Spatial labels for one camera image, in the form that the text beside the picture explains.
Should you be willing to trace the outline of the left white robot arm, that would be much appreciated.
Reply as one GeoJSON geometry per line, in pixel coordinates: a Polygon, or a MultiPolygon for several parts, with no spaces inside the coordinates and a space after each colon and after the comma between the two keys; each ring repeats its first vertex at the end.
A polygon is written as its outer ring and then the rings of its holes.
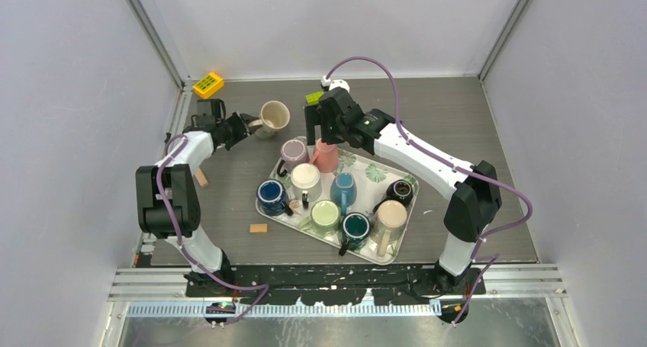
{"type": "Polygon", "coordinates": [[[194,176],[218,149],[230,150],[261,126],[259,117],[228,114],[221,99],[200,100],[189,125],[168,137],[164,157],[135,172],[141,230],[174,245],[192,271],[205,277],[204,286],[217,297],[233,290],[234,277],[226,254],[201,227],[194,176]]]}

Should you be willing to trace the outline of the sea pattern beige mug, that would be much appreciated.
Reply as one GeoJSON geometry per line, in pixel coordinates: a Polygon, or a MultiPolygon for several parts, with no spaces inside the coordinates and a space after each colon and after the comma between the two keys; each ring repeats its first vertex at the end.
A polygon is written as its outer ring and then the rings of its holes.
{"type": "Polygon", "coordinates": [[[248,125],[248,127],[262,126],[260,139],[273,138],[280,130],[285,129],[291,119],[288,107],[280,101],[267,101],[259,112],[260,125],[248,125]]]}

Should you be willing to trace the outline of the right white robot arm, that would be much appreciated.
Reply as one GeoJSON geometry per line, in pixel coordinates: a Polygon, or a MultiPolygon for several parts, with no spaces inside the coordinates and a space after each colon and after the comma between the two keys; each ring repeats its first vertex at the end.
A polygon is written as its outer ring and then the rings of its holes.
{"type": "Polygon", "coordinates": [[[486,161],[472,165],[417,141],[384,111],[363,111],[344,88],[332,88],[316,104],[305,106],[304,119],[308,144],[315,143],[315,128],[319,127],[322,142],[348,143],[396,163],[448,200],[443,223],[449,235],[437,262],[440,269],[435,280],[446,294],[462,288],[476,242],[502,205],[493,165],[486,161]]]}

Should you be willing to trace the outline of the black mug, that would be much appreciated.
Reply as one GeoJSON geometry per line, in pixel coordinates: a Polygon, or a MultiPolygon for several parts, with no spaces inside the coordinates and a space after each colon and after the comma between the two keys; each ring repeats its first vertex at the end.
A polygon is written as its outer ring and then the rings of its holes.
{"type": "Polygon", "coordinates": [[[372,212],[376,213],[379,206],[388,200],[396,201],[408,209],[413,199],[414,190],[412,185],[403,179],[399,179],[388,186],[384,197],[373,207],[372,212]]]}

